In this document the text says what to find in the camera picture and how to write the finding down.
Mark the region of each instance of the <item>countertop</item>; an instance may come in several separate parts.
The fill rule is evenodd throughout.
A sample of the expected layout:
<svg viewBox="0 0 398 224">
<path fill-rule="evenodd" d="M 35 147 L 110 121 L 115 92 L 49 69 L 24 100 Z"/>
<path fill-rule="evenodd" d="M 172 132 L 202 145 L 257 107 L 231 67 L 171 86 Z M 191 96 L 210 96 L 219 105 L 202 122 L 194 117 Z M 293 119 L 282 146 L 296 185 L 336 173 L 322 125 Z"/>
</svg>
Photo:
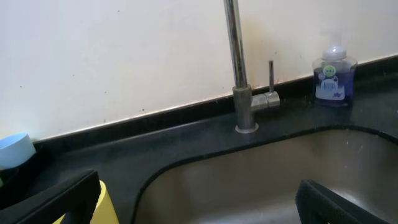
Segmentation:
<svg viewBox="0 0 398 224">
<path fill-rule="evenodd" d="M 351 108 L 313 105 L 310 96 L 282 99 L 281 107 L 256 115 L 259 129 L 234 130 L 235 114 L 71 151 L 56 157 L 32 190 L 45 189 L 86 169 L 108 188 L 120 223 L 130 223 L 143 186 L 165 167 L 259 146 L 324 129 L 357 129 L 398 138 L 398 74 L 355 83 Z"/>
</svg>

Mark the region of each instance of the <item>green logo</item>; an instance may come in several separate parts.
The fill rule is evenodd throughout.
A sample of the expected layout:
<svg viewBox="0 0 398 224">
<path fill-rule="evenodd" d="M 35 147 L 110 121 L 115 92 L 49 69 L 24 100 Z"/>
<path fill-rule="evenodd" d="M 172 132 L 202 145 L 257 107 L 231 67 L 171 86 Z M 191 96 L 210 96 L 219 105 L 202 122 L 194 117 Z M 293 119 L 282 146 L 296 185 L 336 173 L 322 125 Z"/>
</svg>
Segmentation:
<svg viewBox="0 0 398 224">
<path fill-rule="evenodd" d="M 328 65 L 325 68 L 323 68 L 323 74 L 325 74 L 327 77 L 332 77 L 333 75 L 336 74 L 336 68 Z"/>
</svg>

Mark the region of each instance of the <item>light blue cup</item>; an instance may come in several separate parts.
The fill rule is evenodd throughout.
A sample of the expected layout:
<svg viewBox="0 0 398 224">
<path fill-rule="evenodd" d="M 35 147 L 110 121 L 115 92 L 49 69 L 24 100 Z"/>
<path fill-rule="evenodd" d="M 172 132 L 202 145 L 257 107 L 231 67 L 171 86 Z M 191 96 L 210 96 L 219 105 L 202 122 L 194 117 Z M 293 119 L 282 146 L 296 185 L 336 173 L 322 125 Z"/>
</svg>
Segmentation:
<svg viewBox="0 0 398 224">
<path fill-rule="evenodd" d="M 0 139 L 0 170 L 19 166 L 35 153 L 35 147 L 27 133 Z"/>
</svg>

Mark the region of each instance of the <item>transparent plastic bottle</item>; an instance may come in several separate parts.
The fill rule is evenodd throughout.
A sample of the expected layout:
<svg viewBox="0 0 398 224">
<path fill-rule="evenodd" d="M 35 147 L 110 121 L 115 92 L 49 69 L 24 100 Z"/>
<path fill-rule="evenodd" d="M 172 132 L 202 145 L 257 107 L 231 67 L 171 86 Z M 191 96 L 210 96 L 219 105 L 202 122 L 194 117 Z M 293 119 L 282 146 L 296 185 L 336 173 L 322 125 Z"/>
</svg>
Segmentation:
<svg viewBox="0 0 398 224">
<path fill-rule="evenodd" d="M 347 57 L 340 35 L 331 38 L 331 47 L 312 64 L 313 102 L 324 106 L 351 106 L 354 97 L 354 73 L 357 60 Z"/>
</svg>

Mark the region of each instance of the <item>metal faucet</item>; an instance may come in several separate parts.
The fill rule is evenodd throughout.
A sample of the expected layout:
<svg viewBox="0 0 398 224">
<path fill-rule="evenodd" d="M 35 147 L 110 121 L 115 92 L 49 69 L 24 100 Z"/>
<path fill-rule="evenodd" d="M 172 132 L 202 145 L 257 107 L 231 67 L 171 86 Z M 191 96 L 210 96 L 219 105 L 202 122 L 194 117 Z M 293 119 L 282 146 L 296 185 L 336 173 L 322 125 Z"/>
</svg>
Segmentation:
<svg viewBox="0 0 398 224">
<path fill-rule="evenodd" d="M 269 61 L 269 92 L 252 96 L 244 66 L 238 0 L 224 0 L 224 7 L 235 76 L 235 86 L 232 88 L 238 120 L 235 130 L 243 134 L 252 133 L 259 128 L 254 121 L 254 112 L 278 108 L 280 104 L 279 95 L 274 91 L 274 63 Z"/>
</svg>

